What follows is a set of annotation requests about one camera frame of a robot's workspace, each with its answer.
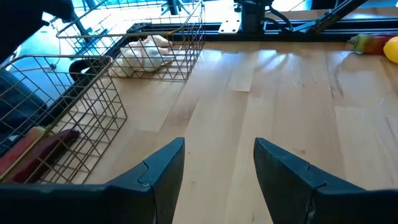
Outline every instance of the yellow object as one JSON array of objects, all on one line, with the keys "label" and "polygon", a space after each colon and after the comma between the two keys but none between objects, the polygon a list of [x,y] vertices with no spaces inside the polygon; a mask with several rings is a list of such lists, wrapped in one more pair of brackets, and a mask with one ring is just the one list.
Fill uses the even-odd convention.
[{"label": "yellow object", "polygon": [[398,63],[398,37],[391,38],[383,48],[386,57],[394,63]]}]

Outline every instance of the metal wire basket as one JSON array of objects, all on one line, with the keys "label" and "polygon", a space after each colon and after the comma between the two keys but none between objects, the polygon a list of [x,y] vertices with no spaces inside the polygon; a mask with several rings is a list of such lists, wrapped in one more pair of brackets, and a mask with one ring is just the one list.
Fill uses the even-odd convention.
[{"label": "metal wire basket", "polygon": [[[114,58],[108,71],[113,77],[188,80],[204,44],[204,7],[202,1],[176,2],[170,6],[105,0],[57,37],[76,54]],[[183,9],[178,15],[164,13],[178,9]]]},{"label": "metal wire basket", "polygon": [[112,61],[24,55],[0,68],[0,182],[84,183],[127,118]]}]

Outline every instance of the wooden table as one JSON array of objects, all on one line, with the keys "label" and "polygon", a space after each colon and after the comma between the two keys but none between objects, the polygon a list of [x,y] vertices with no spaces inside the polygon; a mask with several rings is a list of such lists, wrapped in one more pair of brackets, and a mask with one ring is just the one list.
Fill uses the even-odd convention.
[{"label": "wooden table", "polygon": [[263,137],[365,189],[397,188],[397,72],[341,43],[209,42],[186,83],[115,80],[129,118],[88,183],[184,136],[174,223],[271,223],[252,158]]}]

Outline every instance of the orange fruit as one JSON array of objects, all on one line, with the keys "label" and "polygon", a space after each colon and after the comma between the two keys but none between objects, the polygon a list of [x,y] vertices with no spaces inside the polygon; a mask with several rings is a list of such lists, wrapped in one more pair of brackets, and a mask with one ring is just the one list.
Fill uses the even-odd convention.
[{"label": "orange fruit", "polygon": [[398,63],[398,37],[391,38],[383,48],[386,57],[394,63]]}]

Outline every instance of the wood grain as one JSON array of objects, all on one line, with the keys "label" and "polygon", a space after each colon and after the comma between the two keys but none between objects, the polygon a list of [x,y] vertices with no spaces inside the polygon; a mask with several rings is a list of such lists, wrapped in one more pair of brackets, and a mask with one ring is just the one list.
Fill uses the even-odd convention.
[{"label": "wood grain", "polygon": [[272,223],[252,158],[263,137],[365,189],[396,188],[397,71],[339,43],[207,43],[186,83],[115,79],[129,117],[88,183],[184,136],[174,223]]}]

